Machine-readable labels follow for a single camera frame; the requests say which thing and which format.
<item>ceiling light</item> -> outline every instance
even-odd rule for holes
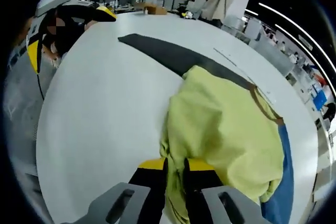
[[[256,15],[256,16],[259,15],[259,14],[255,13],[255,12],[252,12],[251,10],[248,10],[248,9],[245,9],[245,11],[248,12],[248,13],[252,13],[252,14],[254,14],[254,15]]]
[[[326,52],[322,49],[322,47],[302,27],[300,27],[293,20],[291,20],[290,18],[286,17],[284,14],[278,12],[277,10],[274,10],[273,8],[271,8],[271,7],[267,6],[267,5],[264,5],[262,3],[259,3],[259,5],[261,5],[262,7],[266,8],[266,9],[269,9],[272,12],[280,15],[281,17],[283,17],[284,19],[286,19],[287,21],[289,21],[290,23],[292,23],[293,25],[295,25],[301,32],[303,32],[315,44],[315,46],[317,46],[317,48],[323,53],[323,55],[325,56],[325,58],[329,62],[330,66],[332,67],[332,69],[336,73],[336,68],[335,68],[334,64],[331,62],[331,60],[328,57],[328,55],[326,54]]]
[[[315,59],[315,57],[311,54],[311,52],[300,42],[298,41],[292,34],[290,34],[289,32],[287,32],[286,30],[284,30],[281,26],[275,24],[276,27],[278,27],[281,31],[283,31],[285,34],[287,34],[292,40],[294,40],[298,45],[300,45],[300,47],[302,47],[304,49],[304,51],[306,51],[306,53],[311,57],[311,59],[315,62],[315,64],[319,67],[319,70],[321,70],[321,72],[324,74],[324,77],[327,79],[330,88],[333,91],[334,96],[336,97],[336,91],[335,88],[333,87],[333,85],[331,84],[330,79],[328,78],[326,72],[324,71],[324,69],[321,67],[321,65],[319,64],[319,62]]]

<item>yellow-green towel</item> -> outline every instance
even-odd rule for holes
[[[166,196],[175,222],[189,223],[181,181],[186,157],[203,159],[224,185],[266,202],[282,179],[284,158],[269,105],[258,92],[254,99],[249,90],[197,66],[183,78],[170,99],[160,147],[169,162]]]

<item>cable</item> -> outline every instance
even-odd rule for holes
[[[40,76],[37,74],[37,83],[38,83],[38,87],[40,88],[40,93],[41,93],[41,96],[42,96],[42,100],[44,100],[44,95],[42,93],[42,88],[41,88],[41,83],[40,83]]]

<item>desk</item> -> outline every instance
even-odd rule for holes
[[[182,79],[118,42],[119,36],[131,33],[199,52],[245,78],[249,75],[269,96],[289,133],[295,179],[290,223],[297,224],[313,189],[318,138],[295,90],[264,57],[230,34],[198,20],[141,13],[92,26],[68,52],[46,93],[36,158],[55,223],[77,220],[96,197],[128,182],[142,161],[159,157],[169,98]],[[164,216],[161,223],[169,221]]]

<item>round white table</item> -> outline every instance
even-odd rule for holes
[[[182,78],[118,42],[131,33],[199,52],[260,87],[289,133],[295,179],[290,223],[297,224],[313,189],[318,138],[295,90],[267,60],[230,34],[198,20],[141,13],[92,26],[68,52],[46,93],[36,159],[55,224],[79,219],[95,198],[128,182],[141,162],[159,157],[169,98]],[[161,223],[169,221],[163,216]]]

